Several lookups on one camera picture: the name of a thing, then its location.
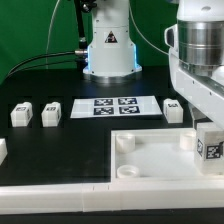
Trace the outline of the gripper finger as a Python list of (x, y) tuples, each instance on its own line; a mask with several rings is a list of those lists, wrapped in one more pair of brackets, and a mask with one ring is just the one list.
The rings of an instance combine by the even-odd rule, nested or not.
[(204, 115), (201, 111), (199, 111), (195, 106), (193, 106), (191, 103), (188, 104), (188, 108), (190, 111), (190, 115), (192, 118), (192, 125), (193, 128), (197, 128), (198, 123), (204, 123), (204, 122), (209, 122), (210, 119)]

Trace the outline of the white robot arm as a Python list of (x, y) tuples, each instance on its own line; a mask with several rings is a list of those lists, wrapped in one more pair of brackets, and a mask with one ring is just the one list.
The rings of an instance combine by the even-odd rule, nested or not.
[[(92, 14), (86, 78), (109, 83), (141, 70), (129, 34), (129, 0), (81, 0)], [(224, 0), (178, 0), (177, 22), (164, 31), (173, 88), (224, 129)]]

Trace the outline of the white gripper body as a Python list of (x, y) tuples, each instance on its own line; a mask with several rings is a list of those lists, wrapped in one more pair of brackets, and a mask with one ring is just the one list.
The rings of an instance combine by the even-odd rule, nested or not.
[(164, 32), (173, 88), (224, 129), (224, 44), (221, 23), (177, 23)]

